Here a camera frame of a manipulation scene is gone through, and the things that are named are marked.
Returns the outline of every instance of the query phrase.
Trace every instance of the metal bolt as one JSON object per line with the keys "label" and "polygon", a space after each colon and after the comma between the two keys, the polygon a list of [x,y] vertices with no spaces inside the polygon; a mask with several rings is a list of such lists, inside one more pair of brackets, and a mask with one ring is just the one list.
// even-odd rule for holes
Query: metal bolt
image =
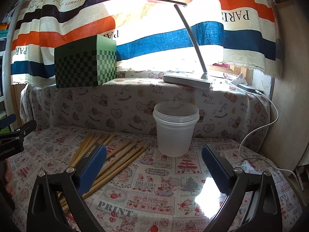
{"label": "metal bolt", "polygon": [[271,176],[271,173],[270,173],[269,171],[265,171],[265,172],[264,172],[264,175],[267,176],[267,177],[270,177],[270,176]]}
{"label": "metal bolt", "polygon": [[73,173],[74,172],[74,167],[68,167],[67,169],[66,169],[66,172],[67,173]]}
{"label": "metal bolt", "polygon": [[39,176],[39,177],[43,177],[44,175],[45,175],[45,172],[44,172],[44,171],[41,171],[41,172],[38,173],[38,176]]}
{"label": "metal bolt", "polygon": [[235,173],[242,173],[242,172],[243,172],[243,169],[240,168],[240,167],[235,167],[235,168],[234,168],[234,171],[235,171]]}

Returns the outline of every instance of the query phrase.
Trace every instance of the checkered pattern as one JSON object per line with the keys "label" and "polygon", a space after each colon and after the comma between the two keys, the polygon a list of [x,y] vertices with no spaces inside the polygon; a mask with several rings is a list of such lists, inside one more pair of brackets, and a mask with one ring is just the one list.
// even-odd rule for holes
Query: checkered pattern
{"label": "checkered pattern", "polygon": [[116,78],[116,53],[77,53],[55,60],[57,88],[98,86]]}

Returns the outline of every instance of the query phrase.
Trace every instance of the finger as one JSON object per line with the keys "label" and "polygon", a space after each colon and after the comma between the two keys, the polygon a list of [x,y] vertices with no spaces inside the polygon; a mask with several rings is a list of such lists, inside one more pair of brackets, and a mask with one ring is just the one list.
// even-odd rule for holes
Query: finger
{"label": "finger", "polygon": [[8,193],[10,193],[13,189],[13,181],[9,181],[6,186],[5,186],[5,189]]}
{"label": "finger", "polygon": [[13,178],[13,172],[10,162],[6,163],[5,179],[9,182]]}
{"label": "finger", "polygon": [[12,188],[11,192],[10,192],[10,195],[13,197],[15,195],[15,189]]}

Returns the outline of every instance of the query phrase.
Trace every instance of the shelf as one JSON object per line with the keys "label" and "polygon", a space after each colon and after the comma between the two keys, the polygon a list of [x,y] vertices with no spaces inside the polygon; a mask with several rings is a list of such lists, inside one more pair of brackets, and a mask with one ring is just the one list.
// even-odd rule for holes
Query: shelf
{"label": "shelf", "polygon": [[0,111],[0,119],[3,118],[4,116],[6,116],[6,112],[5,111]]}

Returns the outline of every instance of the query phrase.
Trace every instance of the curtain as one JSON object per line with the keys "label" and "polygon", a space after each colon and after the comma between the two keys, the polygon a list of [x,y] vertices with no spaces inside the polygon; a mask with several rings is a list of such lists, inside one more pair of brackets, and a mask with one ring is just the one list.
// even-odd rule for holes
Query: curtain
{"label": "curtain", "polygon": [[[207,65],[225,62],[280,75],[271,0],[175,0]],[[54,48],[91,35],[117,44],[117,69],[201,72],[172,5],[143,0],[26,0],[11,49],[12,83],[55,83]]]}

